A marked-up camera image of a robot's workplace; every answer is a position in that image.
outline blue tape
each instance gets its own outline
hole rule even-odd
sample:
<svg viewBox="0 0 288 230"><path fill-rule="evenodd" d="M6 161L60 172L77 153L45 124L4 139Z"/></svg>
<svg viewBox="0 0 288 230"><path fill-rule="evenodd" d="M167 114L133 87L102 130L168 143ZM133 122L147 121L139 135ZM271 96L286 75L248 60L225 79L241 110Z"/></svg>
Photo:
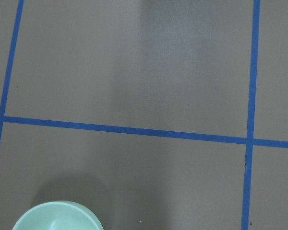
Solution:
<svg viewBox="0 0 288 230"><path fill-rule="evenodd" d="M257 146L266 146L266 147L276 147L276 148L288 149L288 141L254 139L253 144L257 145Z"/></svg>
<svg viewBox="0 0 288 230"><path fill-rule="evenodd" d="M255 125L257 62L258 62L259 15L260 15L260 0L254 0L253 22L252 22L252 51L251 51L251 67L250 67L249 106L248 106L248 121L247 121L247 135L246 135L247 141L246 141L246 148L245 148L245 174L244 174L244 185L243 185L242 219L241 219L242 230L249 229L253 139L254 139L254 125Z"/></svg>
<svg viewBox="0 0 288 230"><path fill-rule="evenodd" d="M21 14L23 11L23 5L24 5L24 0L19 0L18 6L17 6L16 17L15 17L13 34L12 34L9 58L8 58L8 63L6 67L6 72L5 72L4 85L3 85L2 97L1 97L1 103L0 103L0 140L1 140L1 135L2 135L3 118L4 118L6 102L8 98L10 79L11 79L14 55L15 55L15 50L16 50L16 43L17 43L17 36L18 36L19 25L20 25L20 20L21 20Z"/></svg>
<svg viewBox="0 0 288 230"><path fill-rule="evenodd" d="M164 138L214 141L214 142L223 142L232 144L246 143L246 138L240 138L240 137L227 137L219 135L175 132L175 131L165 131L165 130L146 129L146 128L95 125L95 124L66 122L66 121L40 120L40 119L11 117L11 116L6 116L4 118L4 122L36 125L36 126L84 129L84 130L113 132L113 133L137 134L144 136L164 137Z"/></svg>

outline floor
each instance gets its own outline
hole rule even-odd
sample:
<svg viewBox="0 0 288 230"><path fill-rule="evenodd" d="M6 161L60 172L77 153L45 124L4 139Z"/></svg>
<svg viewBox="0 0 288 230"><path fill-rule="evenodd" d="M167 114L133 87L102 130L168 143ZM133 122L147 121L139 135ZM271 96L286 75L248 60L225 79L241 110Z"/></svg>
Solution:
<svg viewBox="0 0 288 230"><path fill-rule="evenodd" d="M288 0L0 1L0 230L288 230Z"/></svg>

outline grid line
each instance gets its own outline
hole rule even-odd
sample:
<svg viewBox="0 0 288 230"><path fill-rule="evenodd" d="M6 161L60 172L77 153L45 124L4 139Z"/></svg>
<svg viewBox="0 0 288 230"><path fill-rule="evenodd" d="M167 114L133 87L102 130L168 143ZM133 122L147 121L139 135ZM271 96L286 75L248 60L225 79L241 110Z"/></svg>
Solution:
<svg viewBox="0 0 288 230"><path fill-rule="evenodd" d="M12 67L13 67L13 61L14 61L14 56L15 56L16 43L17 43L17 37L18 37L18 31L19 31L23 6L24 6L24 0L19 0L15 22L14 22L14 29L13 29L12 40L11 40L11 45L10 45L8 63L7 63L6 72L5 72L1 103L0 103L0 141L1 141L3 119L4 119L6 102L7 102L8 93L9 93L10 79L11 79L11 74L12 74Z"/></svg>
<svg viewBox="0 0 288 230"><path fill-rule="evenodd" d="M46 127L61 127L72 128L102 132L124 133L144 136L155 136L165 138L179 138L200 141L212 141L231 144L243 144L246 147L245 152L245 176L243 186L243 201L242 201L242 219L241 229L248 230L249 227L249 212L250 212L250 198L251 198L251 178L252 178L252 154L254 146L287 148L288 141L268 140L254 138L255 126L255 101L256 101L256 79L257 79L257 62L258 62L258 40L259 40L259 15L260 15L260 0L253 2L253 22L252 22L252 50L251 50L251 65L250 65L250 85L249 85L249 101L248 101L248 120L247 120L247 134L243 137L230 137L222 135L210 135L200 133L188 133L177 131L166 131L136 127L121 127L121 126L107 126L97 124L86 124L55 120L42 120L24 117L5 116L5 108L8 98L8 90L10 78L12 73L13 59L16 49L17 36L20 26L24 0L18 1L17 13L12 34L10 52L4 79L4 86L2 91L0 103L0 139L2 135L3 123L15 123L23 125L36 125Z"/></svg>

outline light green bowl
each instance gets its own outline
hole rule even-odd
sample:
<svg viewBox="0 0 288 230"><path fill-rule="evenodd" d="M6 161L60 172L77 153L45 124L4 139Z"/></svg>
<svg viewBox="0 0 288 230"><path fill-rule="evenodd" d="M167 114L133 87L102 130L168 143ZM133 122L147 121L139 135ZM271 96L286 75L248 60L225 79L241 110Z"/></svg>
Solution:
<svg viewBox="0 0 288 230"><path fill-rule="evenodd" d="M12 230L103 230L88 208L75 202L54 201L24 213Z"/></svg>

